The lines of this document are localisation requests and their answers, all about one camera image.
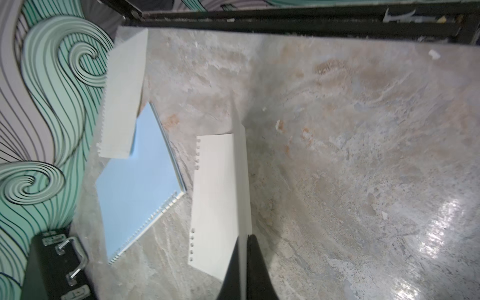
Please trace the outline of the torn lined paper page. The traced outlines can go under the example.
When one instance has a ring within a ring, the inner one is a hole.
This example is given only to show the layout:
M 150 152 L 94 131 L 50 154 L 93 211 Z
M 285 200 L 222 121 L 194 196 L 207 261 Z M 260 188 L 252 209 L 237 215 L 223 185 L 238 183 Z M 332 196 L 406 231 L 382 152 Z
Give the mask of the torn lined paper page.
M 107 61 L 99 156 L 127 159 L 133 145 L 146 69 L 148 30 L 114 47 Z

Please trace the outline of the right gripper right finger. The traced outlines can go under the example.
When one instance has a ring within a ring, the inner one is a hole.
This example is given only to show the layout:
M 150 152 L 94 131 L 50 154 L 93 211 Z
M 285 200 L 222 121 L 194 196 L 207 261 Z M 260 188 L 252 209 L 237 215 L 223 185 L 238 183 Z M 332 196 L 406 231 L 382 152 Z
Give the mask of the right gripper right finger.
M 247 239 L 247 300 L 279 300 L 255 235 Z

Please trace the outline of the black hard case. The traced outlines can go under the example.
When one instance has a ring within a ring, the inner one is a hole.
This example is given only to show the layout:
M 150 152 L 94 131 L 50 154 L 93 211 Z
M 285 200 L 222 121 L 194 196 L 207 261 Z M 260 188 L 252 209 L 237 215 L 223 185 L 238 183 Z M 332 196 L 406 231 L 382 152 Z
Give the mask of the black hard case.
M 31 240 L 22 300 L 95 300 L 85 269 L 88 256 L 66 228 L 42 232 Z

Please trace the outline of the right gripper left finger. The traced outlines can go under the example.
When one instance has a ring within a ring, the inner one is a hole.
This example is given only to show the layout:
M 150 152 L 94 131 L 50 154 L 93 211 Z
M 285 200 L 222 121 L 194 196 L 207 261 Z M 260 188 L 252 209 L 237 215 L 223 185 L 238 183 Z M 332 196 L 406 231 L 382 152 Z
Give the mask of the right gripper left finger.
M 241 299 L 241 283 L 240 283 L 240 256 L 238 241 L 236 241 L 231 259 L 226 271 L 226 276 L 222 283 L 217 300 L 240 300 Z

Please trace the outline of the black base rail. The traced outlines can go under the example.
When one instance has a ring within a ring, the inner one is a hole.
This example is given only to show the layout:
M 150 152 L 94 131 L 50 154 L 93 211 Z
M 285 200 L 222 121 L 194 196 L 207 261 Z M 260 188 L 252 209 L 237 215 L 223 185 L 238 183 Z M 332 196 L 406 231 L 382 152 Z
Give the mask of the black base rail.
M 478 1 L 107 1 L 127 26 L 480 43 Z

